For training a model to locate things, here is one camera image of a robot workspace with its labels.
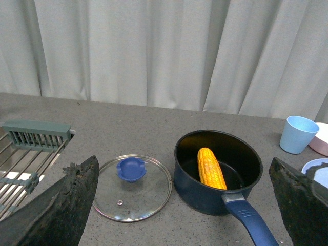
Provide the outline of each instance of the curtain fold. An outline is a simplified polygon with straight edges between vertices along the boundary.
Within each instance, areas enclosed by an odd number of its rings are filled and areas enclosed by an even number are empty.
[[[0,91],[328,122],[328,2],[10,1]]]

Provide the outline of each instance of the lid metal rim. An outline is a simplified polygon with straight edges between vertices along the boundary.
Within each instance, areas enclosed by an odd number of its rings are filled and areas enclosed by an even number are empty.
[[[156,214],[157,212],[159,212],[163,207],[164,205],[167,203],[167,201],[169,200],[170,198],[170,195],[171,195],[171,192],[172,192],[172,177],[171,177],[171,174],[169,172],[169,170],[162,164],[160,163],[158,160],[154,159],[154,158],[151,158],[149,156],[145,156],[145,155],[137,155],[137,154],[129,154],[129,155],[122,155],[122,156],[119,156],[117,158],[114,158],[112,160],[110,160],[109,162],[105,163],[99,170],[99,175],[107,168],[109,167],[110,163],[113,163],[115,161],[120,161],[122,159],[125,159],[125,158],[128,158],[128,157],[137,157],[137,158],[144,158],[146,160],[150,160],[152,161],[154,164],[156,164],[157,166],[159,166],[160,168],[163,169],[163,171],[165,172],[167,178],[168,178],[168,181],[169,181],[169,190],[167,192],[167,196],[166,196],[166,199],[165,201],[161,204],[161,206],[159,206],[154,212],[148,214],[147,216],[145,217],[142,217],[142,218],[138,218],[138,219],[131,219],[131,220],[122,220],[122,219],[116,219],[116,218],[113,218],[113,217],[110,217],[108,216],[107,214],[105,214],[104,212],[101,211],[101,209],[99,208],[97,202],[95,201],[95,199],[93,200],[93,203],[92,203],[92,206],[94,206],[94,208],[96,209],[97,212],[99,212],[102,216],[110,219],[110,220],[114,220],[114,221],[118,221],[118,222],[125,222],[125,223],[129,223],[129,222],[137,222],[137,221],[141,221],[141,220],[144,220],[144,219],[147,219],[151,216],[153,216],[154,214]]]

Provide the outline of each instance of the pot lid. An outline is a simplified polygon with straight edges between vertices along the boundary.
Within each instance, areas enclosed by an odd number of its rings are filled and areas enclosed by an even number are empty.
[[[140,221],[163,208],[171,191],[171,175],[163,164],[143,155],[124,155],[101,167],[93,206],[115,221]]]

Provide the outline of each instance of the pot handle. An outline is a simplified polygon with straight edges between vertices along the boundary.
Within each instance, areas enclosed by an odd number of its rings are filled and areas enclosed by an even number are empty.
[[[245,226],[255,246],[278,246],[262,217],[241,193],[225,193],[222,199],[227,210]]]

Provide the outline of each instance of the pink bowl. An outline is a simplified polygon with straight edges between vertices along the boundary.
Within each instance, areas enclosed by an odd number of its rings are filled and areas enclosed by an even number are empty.
[[[309,146],[321,155],[328,156],[328,124],[317,123],[319,132],[315,135]]]

